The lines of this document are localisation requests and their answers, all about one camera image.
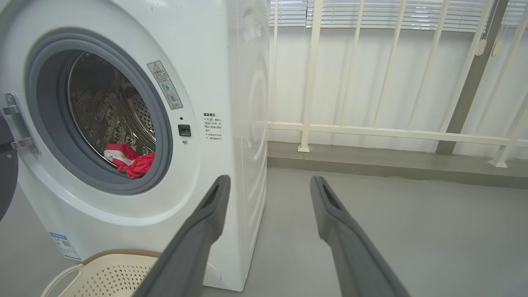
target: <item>laundry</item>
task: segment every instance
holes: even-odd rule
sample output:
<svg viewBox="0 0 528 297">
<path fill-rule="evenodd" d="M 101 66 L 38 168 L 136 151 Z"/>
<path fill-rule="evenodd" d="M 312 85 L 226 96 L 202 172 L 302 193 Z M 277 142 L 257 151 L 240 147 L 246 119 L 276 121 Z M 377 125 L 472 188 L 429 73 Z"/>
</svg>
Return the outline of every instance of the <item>laundry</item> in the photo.
<svg viewBox="0 0 528 297">
<path fill-rule="evenodd" d="M 139 155 L 128 143 L 109 143 L 104 155 L 105 159 L 117 166 L 118 172 L 126 172 L 131 179 L 136 179 L 148 172 L 155 154 Z"/>
</svg>

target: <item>blue and white sticker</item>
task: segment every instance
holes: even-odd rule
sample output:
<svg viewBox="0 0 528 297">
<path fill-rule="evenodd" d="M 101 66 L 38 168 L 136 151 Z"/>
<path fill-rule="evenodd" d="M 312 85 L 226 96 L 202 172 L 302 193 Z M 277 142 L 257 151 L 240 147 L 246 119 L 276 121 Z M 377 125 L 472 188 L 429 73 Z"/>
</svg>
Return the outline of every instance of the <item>blue and white sticker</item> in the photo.
<svg viewBox="0 0 528 297">
<path fill-rule="evenodd" d="M 77 252 L 73 249 L 66 236 L 53 232 L 50 232 L 50 235 L 64 257 L 81 261 L 81 258 L 77 255 Z"/>
</svg>

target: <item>beige plastic basket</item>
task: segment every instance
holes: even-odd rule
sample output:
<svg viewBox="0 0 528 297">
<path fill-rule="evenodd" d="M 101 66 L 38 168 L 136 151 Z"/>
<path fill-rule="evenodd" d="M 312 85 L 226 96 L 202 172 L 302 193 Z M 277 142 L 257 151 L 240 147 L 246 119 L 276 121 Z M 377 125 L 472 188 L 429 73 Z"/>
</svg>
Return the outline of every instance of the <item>beige plastic basket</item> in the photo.
<svg viewBox="0 0 528 297">
<path fill-rule="evenodd" d="M 150 271 L 159 253 L 137 249 L 110 249 L 95 254 L 79 265 L 57 275 L 41 297 L 48 297 L 55 285 L 77 271 L 75 279 L 59 297 L 128 297 Z"/>
</svg>

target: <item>perforated metal drum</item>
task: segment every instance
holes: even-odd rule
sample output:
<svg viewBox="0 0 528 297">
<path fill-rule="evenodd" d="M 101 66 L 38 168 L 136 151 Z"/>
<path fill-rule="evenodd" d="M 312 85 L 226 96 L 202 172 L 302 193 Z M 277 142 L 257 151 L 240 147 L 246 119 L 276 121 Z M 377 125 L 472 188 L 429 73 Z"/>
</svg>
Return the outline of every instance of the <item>perforated metal drum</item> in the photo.
<svg viewBox="0 0 528 297">
<path fill-rule="evenodd" d="M 79 132 L 103 158 L 108 143 L 128 143 L 137 153 L 156 150 L 145 102 L 130 81 L 103 58 L 85 52 L 73 63 L 68 81 L 71 115 Z"/>
</svg>

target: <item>front-loading washing machine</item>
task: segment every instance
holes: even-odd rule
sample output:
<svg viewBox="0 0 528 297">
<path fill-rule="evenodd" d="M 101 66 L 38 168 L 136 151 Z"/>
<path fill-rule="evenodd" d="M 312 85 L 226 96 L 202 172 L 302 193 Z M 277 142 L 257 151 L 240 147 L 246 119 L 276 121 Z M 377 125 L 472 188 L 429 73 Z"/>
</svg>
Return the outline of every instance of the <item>front-loading washing machine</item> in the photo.
<svg viewBox="0 0 528 297">
<path fill-rule="evenodd" d="M 204 284 L 243 290 L 266 202 L 268 5 L 0 1 L 0 107 L 18 183 L 66 257 L 162 252 L 228 174 Z M 154 153 L 152 166 L 118 172 L 110 143 Z"/>
</svg>

